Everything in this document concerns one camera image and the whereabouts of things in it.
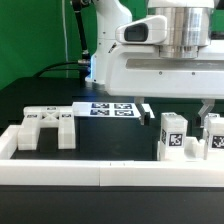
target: green background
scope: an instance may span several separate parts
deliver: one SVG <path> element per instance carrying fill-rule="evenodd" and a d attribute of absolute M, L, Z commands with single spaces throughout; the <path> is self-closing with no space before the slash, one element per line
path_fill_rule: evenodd
<path fill-rule="evenodd" d="M 121 3 L 131 10 L 134 20 L 145 17 L 145 0 L 121 0 Z M 32 76 L 47 65 L 65 61 L 61 11 L 61 0 L 0 1 L 0 89 L 19 77 Z M 82 14 L 89 50 L 94 53 L 94 6 L 84 9 Z M 69 60 L 75 60 L 80 58 L 81 49 L 69 0 L 66 0 L 66 21 Z M 213 30 L 224 30 L 223 11 L 215 12 Z"/>

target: black table surface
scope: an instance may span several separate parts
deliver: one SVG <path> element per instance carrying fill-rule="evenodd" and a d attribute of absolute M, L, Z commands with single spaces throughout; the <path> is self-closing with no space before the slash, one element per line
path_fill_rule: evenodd
<path fill-rule="evenodd" d="M 10 124 L 21 124 L 23 108 L 26 106 L 70 106 L 74 101 L 133 102 L 133 98 L 111 97 L 105 92 L 80 88 L 78 80 L 75 79 L 18 79 L 0 91 L 0 132 L 2 133 Z M 189 121 L 188 135 L 197 137 L 201 135 L 200 129 L 194 122 L 194 118 L 202 106 L 199 100 L 147 98 L 146 102 L 151 104 L 156 119 L 152 121 L 151 127 L 140 128 L 142 128 L 141 131 L 144 135 L 149 133 L 145 143 L 151 142 L 152 147 L 149 152 L 143 150 L 140 156 L 133 151 L 134 153 L 130 158 L 143 160 L 143 156 L 148 153 L 146 160 L 154 159 L 156 152 L 152 141 L 158 140 L 161 112 L 177 112 L 183 115 Z M 214 112 L 221 114 L 224 112 L 222 101 L 218 101 Z M 90 120 L 90 122 L 85 119 L 80 121 L 82 127 L 80 131 L 81 142 L 87 138 L 83 132 L 86 132 L 88 125 L 96 125 L 97 122 L 97 119 Z M 137 130 L 135 128 L 139 128 L 140 124 L 136 120 L 133 121 L 132 125 L 132 132 L 134 133 Z M 80 143 L 80 152 L 85 150 L 86 152 L 89 151 L 88 144 Z M 123 156 L 127 156 L 128 152 L 121 152 L 124 154 L 115 152 L 108 155 L 103 151 L 99 151 L 99 154 L 102 159 L 107 158 L 107 156 L 114 156 L 113 159 L 124 159 Z M 95 151 L 94 154 L 86 153 L 85 155 L 94 159 L 98 158 L 97 153 L 98 151 Z M 219 224 L 224 223 L 224 189 L 0 186 L 0 222 L 6 224 Z"/>

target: white cube with marker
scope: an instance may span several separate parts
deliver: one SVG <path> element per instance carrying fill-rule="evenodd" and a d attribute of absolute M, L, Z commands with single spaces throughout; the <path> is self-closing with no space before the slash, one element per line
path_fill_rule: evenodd
<path fill-rule="evenodd" d="M 175 113 L 163 113 L 161 117 L 160 160 L 185 160 L 187 120 Z"/>
<path fill-rule="evenodd" d="M 224 160 L 224 118 L 208 120 L 205 159 Z"/>

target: black cable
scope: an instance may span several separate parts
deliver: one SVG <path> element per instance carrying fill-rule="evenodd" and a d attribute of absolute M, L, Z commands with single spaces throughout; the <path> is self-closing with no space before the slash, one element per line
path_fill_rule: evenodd
<path fill-rule="evenodd" d="M 40 70 L 39 72 L 35 73 L 33 75 L 33 77 L 38 78 L 41 76 L 42 73 L 44 73 L 46 70 L 51 69 L 51 68 L 55 68 L 55 67 L 59 67 L 59 66 L 63 66 L 63 65 L 77 65 L 77 64 L 78 64 L 77 61 L 68 61 L 68 62 L 61 62 L 61 63 L 49 65 L 49 66 L 45 67 L 44 69 Z"/>
<path fill-rule="evenodd" d="M 45 72 L 55 72 L 55 71 L 79 71 L 79 72 L 88 72 L 88 67 L 83 67 L 83 68 L 46 69 L 39 76 L 35 76 L 35 78 L 39 78 Z"/>

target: metal cylinder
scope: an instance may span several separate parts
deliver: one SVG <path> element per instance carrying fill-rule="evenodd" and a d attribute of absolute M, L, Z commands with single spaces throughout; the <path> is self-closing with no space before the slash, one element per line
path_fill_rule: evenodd
<path fill-rule="evenodd" d="M 198 47 L 210 44 L 210 8 L 151 8 L 167 18 L 167 38 L 159 43 L 160 57 L 195 58 Z"/>

